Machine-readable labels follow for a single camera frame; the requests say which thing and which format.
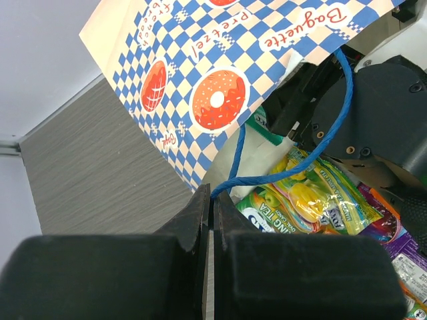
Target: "bagel illustration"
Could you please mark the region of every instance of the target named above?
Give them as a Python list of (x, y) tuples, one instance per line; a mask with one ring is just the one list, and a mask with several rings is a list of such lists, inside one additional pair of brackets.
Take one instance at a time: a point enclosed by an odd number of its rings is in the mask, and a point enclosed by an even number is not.
[(163, 58), (156, 59), (147, 72), (141, 90), (141, 105), (149, 113), (154, 112), (165, 94), (167, 83), (166, 62)]
[(210, 7), (229, 7), (230, 5), (233, 5), (234, 3), (238, 2), (238, 0), (207, 0), (207, 4)]
[(246, 108), (250, 86), (234, 67), (213, 69), (195, 84), (190, 97), (190, 116), (204, 132), (220, 132)]

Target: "candy wrapper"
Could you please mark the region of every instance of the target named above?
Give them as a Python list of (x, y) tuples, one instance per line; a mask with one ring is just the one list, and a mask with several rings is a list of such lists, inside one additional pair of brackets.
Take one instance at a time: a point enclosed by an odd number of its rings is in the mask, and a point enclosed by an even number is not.
[[(289, 170), (307, 153), (294, 147), (272, 170)], [(305, 171), (262, 185), (236, 207), (262, 231), (357, 235), (382, 216), (347, 177), (318, 159)]]
[(383, 218), (373, 222), (363, 230), (361, 235), (375, 238), (380, 243), (391, 243), (406, 232), (400, 220), (391, 214), (379, 200), (375, 199), (370, 193), (370, 188), (367, 185), (361, 183), (358, 186), (358, 190), (364, 196), (368, 204), (373, 206), (383, 216)]
[(427, 319), (427, 308), (421, 303), (407, 288), (403, 288), (408, 306), (408, 314), (404, 320), (425, 320)]
[(384, 245), (393, 266), (406, 288), (422, 303), (427, 303), (427, 259), (409, 233)]

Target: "blue checkered paper bag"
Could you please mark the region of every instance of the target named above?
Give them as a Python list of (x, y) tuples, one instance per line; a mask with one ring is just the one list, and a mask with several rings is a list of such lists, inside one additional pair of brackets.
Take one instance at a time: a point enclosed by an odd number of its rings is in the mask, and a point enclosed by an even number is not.
[(102, 0), (80, 33), (191, 190), (300, 62), (318, 65), (402, 0)]

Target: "purple package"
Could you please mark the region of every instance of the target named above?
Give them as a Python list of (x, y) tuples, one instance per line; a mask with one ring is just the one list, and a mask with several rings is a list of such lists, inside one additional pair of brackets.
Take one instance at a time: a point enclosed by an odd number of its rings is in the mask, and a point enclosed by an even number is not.
[(427, 302), (427, 259), (418, 253), (418, 245), (409, 233), (383, 245), (405, 286), (421, 302)]
[(363, 183), (358, 186), (366, 201), (383, 218), (369, 225), (360, 234), (377, 239), (392, 258), (393, 266), (406, 288), (421, 302), (427, 302), (427, 258), (418, 253), (418, 245), (411, 235)]

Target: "blue rope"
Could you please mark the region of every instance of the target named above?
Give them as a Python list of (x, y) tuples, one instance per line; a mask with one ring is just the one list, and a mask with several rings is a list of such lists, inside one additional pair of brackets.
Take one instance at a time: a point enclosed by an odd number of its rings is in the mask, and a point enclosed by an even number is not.
[(238, 145), (236, 147), (236, 152), (234, 153), (234, 160), (233, 160), (232, 168), (230, 170), (230, 175), (228, 176), (229, 180), (233, 179), (238, 175), (240, 158), (242, 157), (243, 146), (245, 143), (245, 135), (246, 135), (246, 128), (245, 128), (245, 124), (243, 124), (240, 127)]
[[(231, 189), (232, 187), (235, 187), (236, 185), (265, 185), (267, 183), (274, 183), (279, 180), (288, 178), (292, 175), (296, 175), (304, 170), (306, 170), (313, 161), (315, 161), (322, 152), (326, 149), (326, 147), (329, 145), (330, 141), (335, 137), (335, 134), (340, 129), (342, 123), (344, 122), (344, 119), (346, 118), (348, 111), (350, 110), (350, 106), (352, 104), (352, 97), (353, 97), (353, 74), (352, 74), (352, 68), (348, 64), (348, 61), (346, 59), (346, 56), (343, 54), (341, 49), (337, 49), (335, 51), (335, 56), (337, 60), (340, 62), (344, 75), (346, 77), (346, 96), (344, 97), (344, 104), (340, 111), (340, 114), (336, 118), (334, 124), (332, 124), (330, 130), (325, 135), (323, 140), (318, 144), (318, 146), (313, 150), (312, 153), (310, 153), (299, 165), (296, 165), (294, 168), (274, 173), (273, 175), (262, 175), (258, 177), (233, 177), (227, 181), (224, 181), (220, 185), (218, 185), (211, 194), (211, 198), (215, 199), (222, 191)], [(243, 149), (243, 146), (238, 146), (236, 148), (236, 152)], [(239, 159), (240, 155), (235, 155), (234, 159)]]

